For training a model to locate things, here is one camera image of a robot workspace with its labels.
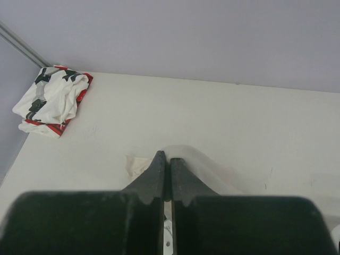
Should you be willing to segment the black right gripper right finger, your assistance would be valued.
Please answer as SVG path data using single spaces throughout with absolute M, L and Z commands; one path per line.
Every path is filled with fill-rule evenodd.
M 220 195 L 171 160 L 176 254 L 336 254 L 317 207 L 301 197 Z

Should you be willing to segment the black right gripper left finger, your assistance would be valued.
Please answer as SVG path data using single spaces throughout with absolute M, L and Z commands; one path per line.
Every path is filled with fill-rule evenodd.
M 31 191 L 1 223 L 1 254 L 162 254 L 165 154 L 120 191 Z

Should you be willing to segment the cream white t shirt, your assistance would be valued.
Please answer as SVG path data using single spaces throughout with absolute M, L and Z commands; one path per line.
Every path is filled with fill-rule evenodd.
M 198 149 L 181 144 L 166 146 L 162 151 L 164 151 L 168 163 L 175 158 L 184 160 L 189 171 L 218 194 L 244 194 L 239 184 L 239 177 L 231 168 L 218 165 Z M 146 171 L 151 165 L 151 161 L 149 158 L 126 155 L 125 169 L 130 181 L 134 181 Z

